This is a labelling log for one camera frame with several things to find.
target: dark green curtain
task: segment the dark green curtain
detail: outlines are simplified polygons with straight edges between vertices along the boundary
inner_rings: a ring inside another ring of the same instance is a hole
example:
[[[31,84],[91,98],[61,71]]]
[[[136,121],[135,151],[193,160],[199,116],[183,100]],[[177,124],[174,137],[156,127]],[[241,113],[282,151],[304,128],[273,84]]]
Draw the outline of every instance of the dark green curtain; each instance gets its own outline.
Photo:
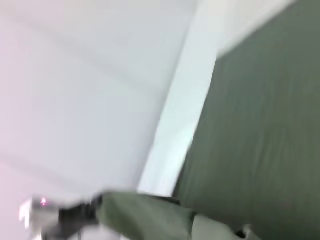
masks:
[[[319,0],[216,62],[174,195],[264,240],[320,239]]]

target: white ceiling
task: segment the white ceiling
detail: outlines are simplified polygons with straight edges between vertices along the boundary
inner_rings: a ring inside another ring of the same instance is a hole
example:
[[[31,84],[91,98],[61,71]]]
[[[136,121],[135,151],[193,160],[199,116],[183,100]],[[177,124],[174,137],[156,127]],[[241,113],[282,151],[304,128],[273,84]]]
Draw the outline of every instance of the white ceiling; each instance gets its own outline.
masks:
[[[0,0],[0,220],[33,194],[134,189],[194,0]],[[84,240],[109,239],[110,232]]]

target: light gray wall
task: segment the light gray wall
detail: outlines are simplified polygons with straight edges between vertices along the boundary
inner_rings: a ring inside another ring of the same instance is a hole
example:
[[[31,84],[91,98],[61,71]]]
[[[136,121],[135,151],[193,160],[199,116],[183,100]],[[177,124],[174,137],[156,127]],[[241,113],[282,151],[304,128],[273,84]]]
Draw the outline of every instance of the light gray wall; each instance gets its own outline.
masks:
[[[194,10],[187,0],[0,0],[4,239],[26,239],[18,207],[34,193],[136,188]]]

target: green fabric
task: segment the green fabric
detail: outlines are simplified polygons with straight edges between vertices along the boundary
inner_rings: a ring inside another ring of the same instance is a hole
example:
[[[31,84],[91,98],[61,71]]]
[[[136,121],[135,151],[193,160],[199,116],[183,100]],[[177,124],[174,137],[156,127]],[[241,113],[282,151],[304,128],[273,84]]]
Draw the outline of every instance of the green fabric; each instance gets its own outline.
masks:
[[[107,192],[96,212],[101,224],[130,240],[190,240],[192,210],[152,196]]]
[[[263,240],[320,239],[320,1],[216,62],[174,196]]]

